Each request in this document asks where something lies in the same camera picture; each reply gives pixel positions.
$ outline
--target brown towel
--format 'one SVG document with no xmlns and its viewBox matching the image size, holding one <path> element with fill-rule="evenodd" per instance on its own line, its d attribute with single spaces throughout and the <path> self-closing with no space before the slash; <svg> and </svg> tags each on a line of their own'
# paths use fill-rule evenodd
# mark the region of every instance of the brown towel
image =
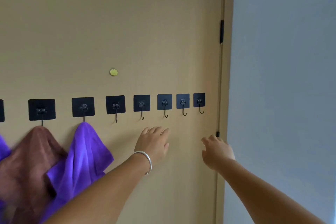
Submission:
<svg viewBox="0 0 336 224">
<path fill-rule="evenodd" d="M 17 207 L 12 224 L 39 222 L 53 198 L 46 172 L 66 155 L 50 131 L 38 126 L 0 162 L 0 200 Z"/>
</svg>

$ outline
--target hanging towel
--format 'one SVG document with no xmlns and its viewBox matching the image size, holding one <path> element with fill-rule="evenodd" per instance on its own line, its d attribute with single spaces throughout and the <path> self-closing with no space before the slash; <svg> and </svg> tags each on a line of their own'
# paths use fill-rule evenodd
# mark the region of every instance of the hanging towel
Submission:
<svg viewBox="0 0 336 224">
<path fill-rule="evenodd" d="M 4 158 L 7 158 L 11 154 L 10 148 L 5 143 L 5 140 L 3 140 L 2 136 L 0 135 L 0 161 L 2 161 Z M 6 204 L 5 202 L 0 200 L 0 224 L 6 224 L 5 216 L 3 212 L 5 211 Z"/>
<path fill-rule="evenodd" d="M 104 176 L 104 170 L 112 161 L 111 152 L 94 128 L 86 122 L 81 123 L 75 132 L 66 160 L 61 160 L 47 173 L 57 195 L 47 207 L 41 222 Z"/>
<path fill-rule="evenodd" d="M 0 148 L 7 155 L 0 161 L 0 200 L 16 207 L 10 223 L 38 223 L 55 196 L 46 172 L 67 153 L 42 126 L 33 128 L 12 152 L 3 140 Z"/>
</svg>

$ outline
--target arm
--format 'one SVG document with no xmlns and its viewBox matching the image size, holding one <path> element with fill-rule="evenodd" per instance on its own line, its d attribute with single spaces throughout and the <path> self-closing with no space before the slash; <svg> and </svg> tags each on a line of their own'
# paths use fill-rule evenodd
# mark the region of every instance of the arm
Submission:
<svg viewBox="0 0 336 224">
<path fill-rule="evenodd" d="M 168 151 L 169 129 L 145 128 L 134 151 L 146 152 L 154 166 Z M 146 172 L 149 161 L 142 154 L 130 156 L 120 166 L 96 181 L 56 212 L 45 224 L 114 224 L 132 193 Z"/>
<path fill-rule="evenodd" d="M 257 224 L 323 223 L 275 187 L 247 171 L 235 160 L 232 148 L 220 138 L 203 138 L 206 165 L 223 176 Z"/>
</svg>

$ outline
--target door hinge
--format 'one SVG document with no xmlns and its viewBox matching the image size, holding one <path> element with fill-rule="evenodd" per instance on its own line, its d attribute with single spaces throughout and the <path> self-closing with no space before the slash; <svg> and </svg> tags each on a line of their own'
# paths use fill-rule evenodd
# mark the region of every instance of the door hinge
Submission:
<svg viewBox="0 0 336 224">
<path fill-rule="evenodd" d="M 224 20 L 220 21 L 220 43 L 224 42 Z"/>
</svg>

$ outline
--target door frame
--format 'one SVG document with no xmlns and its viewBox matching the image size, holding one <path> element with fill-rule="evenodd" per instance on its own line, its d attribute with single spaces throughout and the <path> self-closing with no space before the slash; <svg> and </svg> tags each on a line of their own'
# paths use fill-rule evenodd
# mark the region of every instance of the door frame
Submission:
<svg viewBox="0 0 336 224">
<path fill-rule="evenodd" d="M 217 131 L 226 142 L 228 133 L 228 110 L 229 110 L 229 81 L 230 81 L 230 58 L 232 41 L 233 0 L 222 0 L 221 19 L 224 20 L 224 40 L 220 45 L 219 67 L 219 98 Z M 215 184 L 215 209 L 214 224 L 223 224 L 224 221 L 224 187 L 225 181 L 216 173 Z"/>
</svg>

